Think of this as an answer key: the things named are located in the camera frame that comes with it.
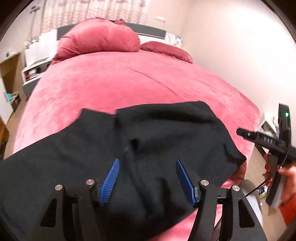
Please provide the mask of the person's right hand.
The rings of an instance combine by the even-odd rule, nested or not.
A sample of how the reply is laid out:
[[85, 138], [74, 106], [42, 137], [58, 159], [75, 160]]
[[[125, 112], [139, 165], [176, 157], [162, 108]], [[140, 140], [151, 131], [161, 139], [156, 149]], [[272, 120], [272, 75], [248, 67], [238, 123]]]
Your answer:
[[[269, 154], [265, 154], [264, 159], [266, 161], [264, 178], [267, 179], [266, 186], [269, 186], [272, 183], [272, 178], [269, 177], [271, 175], [271, 167], [269, 165]], [[295, 195], [295, 165], [293, 164], [285, 164], [278, 170], [278, 173], [285, 177], [285, 182], [282, 185], [282, 192], [280, 195], [280, 200], [276, 201], [277, 206], [272, 205], [272, 208], [277, 208], [280, 204], [288, 203], [293, 196]]]

